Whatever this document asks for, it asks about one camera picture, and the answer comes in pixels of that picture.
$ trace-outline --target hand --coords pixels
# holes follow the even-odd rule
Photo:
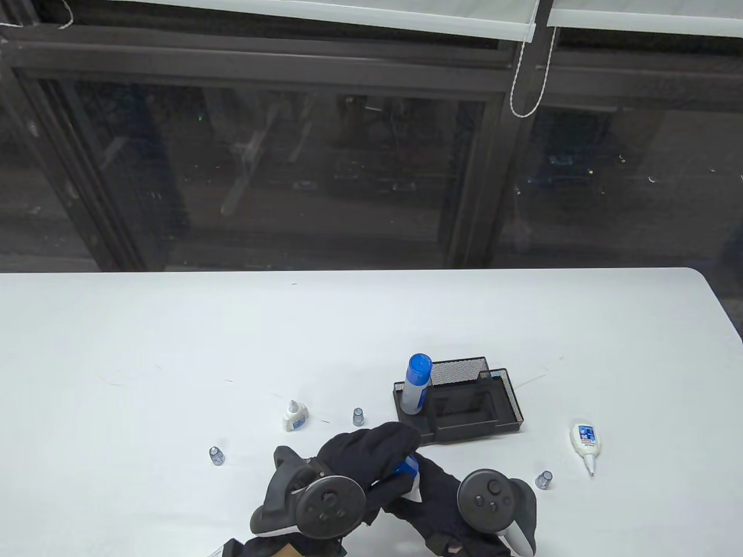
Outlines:
[[[385,505],[384,510],[409,522],[426,541],[435,535],[454,538],[458,544],[449,545],[449,554],[456,553],[456,547],[463,547],[468,557],[510,556],[510,550],[498,536],[478,532],[461,517],[457,506],[459,480],[432,460],[418,453],[415,458],[421,476],[422,502],[398,498]]]
[[[394,474],[406,457],[421,444],[421,435],[412,427],[388,422],[374,429],[358,429],[330,439],[317,459],[334,474],[358,483],[366,493],[364,521],[371,524],[379,509],[412,489],[410,474]]]

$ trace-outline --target white glue bottle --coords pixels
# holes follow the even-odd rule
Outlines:
[[[570,441],[573,449],[583,457],[585,467],[591,477],[596,472],[596,456],[601,451],[601,440],[596,433],[596,428],[589,422],[575,422],[570,430]]]
[[[296,400],[292,400],[282,418],[284,429],[286,431],[299,429],[304,425],[309,417],[310,411],[307,410],[307,406],[298,403]]]

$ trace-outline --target blue cap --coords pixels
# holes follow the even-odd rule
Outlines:
[[[413,354],[408,362],[405,378],[413,385],[428,385],[432,369],[433,362],[426,354]]]
[[[410,455],[406,457],[401,465],[399,465],[393,474],[410,474],[411,476],[418,475],[418,460]]]

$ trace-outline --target roller blind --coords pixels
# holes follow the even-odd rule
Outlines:
[[[530,42],[534,33],[531,16],[538,0],[140,1]]]
[[[743,37],[743,0],[554,0],[547,25]]]

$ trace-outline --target black mesh desk organizer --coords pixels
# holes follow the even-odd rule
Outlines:
[[[524,421],[505,369],[489,370],[483,357],[433,362],[423,408],[400,410],[403,381],[392,393],[398,420],[421,433],[422,445],[451,443],[518,431]]]

